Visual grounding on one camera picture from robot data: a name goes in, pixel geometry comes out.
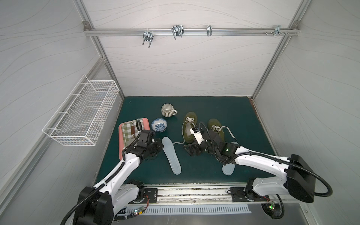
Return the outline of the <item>green canvas shoe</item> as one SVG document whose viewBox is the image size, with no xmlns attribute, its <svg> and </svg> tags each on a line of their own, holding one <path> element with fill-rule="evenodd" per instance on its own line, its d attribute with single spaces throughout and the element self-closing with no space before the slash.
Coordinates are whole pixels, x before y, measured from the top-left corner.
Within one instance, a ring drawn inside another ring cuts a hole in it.
<svg viewBox="0 0 360 225">
<path fill-rule="evenodd" d="M 227 126 L 223 126 L 219 120 L 217 119 L 210 119 L 208 121 L 208 130 L 212 130 L 215 133 L 219 134 L 221 140 L 224 142 L 225 141 L 225 133 L 224 130 L 227 129 L 228 133 L 230 134 L 230 136 L 234 139 L 237 140 L 234 136 L 234 134 L 231 132 L 230 128 Z"/>
<path fill-rule="evenodd" d="M 195 112 L 188 112 L 182 124 L 183 142 L 174 142 L 173 144 L 193 143 L 194 135 L 190 132 L 197 125 L 197 115 Z"/>
</svg>

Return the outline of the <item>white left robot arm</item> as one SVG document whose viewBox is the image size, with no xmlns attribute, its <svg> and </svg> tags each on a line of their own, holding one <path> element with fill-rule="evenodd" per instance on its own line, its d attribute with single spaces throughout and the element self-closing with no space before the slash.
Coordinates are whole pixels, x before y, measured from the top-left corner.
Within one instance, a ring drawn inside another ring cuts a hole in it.
<svg viewBox="0 0 360 225">
<path fill-rule="evenodd" d="M 131 182 L 122 184 L 147 158 L 163 150 L 164 145 L 155 133 L 142 130 L 136 139 L 123 150 L 122 160 L 100 182 L 92 187 L 84 187 L 77 204 L 67 213 L 61 224 L 66 224 L 73 216 L 74 225 L 110 225 L 116 214 L 129 202 L 139 200 L 143 195 L 143 184 Z"/>
</svg>

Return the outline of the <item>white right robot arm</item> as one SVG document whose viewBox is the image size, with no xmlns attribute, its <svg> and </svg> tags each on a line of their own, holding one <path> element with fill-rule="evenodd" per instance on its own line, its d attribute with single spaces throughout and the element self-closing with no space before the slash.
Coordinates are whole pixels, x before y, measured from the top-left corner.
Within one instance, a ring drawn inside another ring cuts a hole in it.
<svg viewBox="0 0 360 225">
<path fill-rule="evenodd" d="M 290 194 L 299 201 L 314 202 L 316 179 L 311 167 L 299 155 L 277 157 L 251 151 L 235 143 L 223 142 L 213 131 L 192 128 L 190 133 L 195 137 L 195 141 L 185 147 L 190 156 L 206 152 L 223 165 L 248 166 L 273 175 L 247 182 L 243 192 L 251 201 L 266 195 Z"/>
</svg>

